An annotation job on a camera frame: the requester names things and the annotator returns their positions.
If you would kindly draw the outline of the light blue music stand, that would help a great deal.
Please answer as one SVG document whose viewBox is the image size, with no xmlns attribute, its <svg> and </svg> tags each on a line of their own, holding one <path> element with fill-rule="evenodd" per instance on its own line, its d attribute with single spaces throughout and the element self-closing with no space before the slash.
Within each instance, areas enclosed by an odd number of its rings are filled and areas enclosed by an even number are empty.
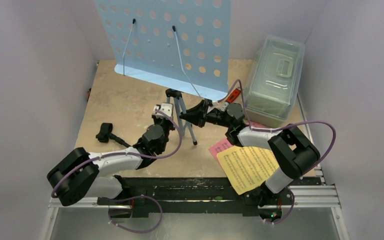
<svg viewBox="0 0 384 240">
<path fill-rule="evenodd" d="M 228 93 L 229 0 L 98 0 L 120 75 L 217 101 Z"/>
</svg>

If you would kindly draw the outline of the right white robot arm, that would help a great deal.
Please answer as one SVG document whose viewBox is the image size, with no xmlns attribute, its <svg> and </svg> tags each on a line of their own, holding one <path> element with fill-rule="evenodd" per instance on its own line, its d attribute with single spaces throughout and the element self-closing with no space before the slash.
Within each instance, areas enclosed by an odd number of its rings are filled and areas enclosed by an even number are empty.
<svg viewBox="0 0 384 240">
<path fill-rule="evenodd" d="M 197 127 L 206 123 L 226 127 L 226 139 L 232 145 L 222 151 L 219 163 L 238 195 L 262 187 L 260 196 L 268 204 L 280 198 L 281 191 L 302 177 L 320 159 L 318 149 L 292 124 L 286 129 L 251 129 L 244 122 L 239 103 L 224 111 L 210 107 L 209 100 L 183 110 L 180 119 Z"/>
</svg>

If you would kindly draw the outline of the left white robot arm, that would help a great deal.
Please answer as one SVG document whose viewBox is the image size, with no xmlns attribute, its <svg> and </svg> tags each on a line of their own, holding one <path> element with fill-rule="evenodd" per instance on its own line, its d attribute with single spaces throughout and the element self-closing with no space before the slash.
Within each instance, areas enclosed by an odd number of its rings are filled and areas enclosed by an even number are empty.
<svg viewBox="0 0 384 240">
<path fill-rule="evenodd" d="M 154 123 L 137 143 L 126 149 L 98 153 L 88 152 L 83 147 L 73 149 L 46 176 L 52 186 L 51 197 L 59 199 L 65 207 L 73 205 L 97 188 L 98 179 L 110 182 L 110 174 L 143 169 L 155 160 L 174 155 L 173 152 L 163 155 L 170 131 L 180 132 L 173 115 L 156 110 L 152 119 Z"/>
</svg>

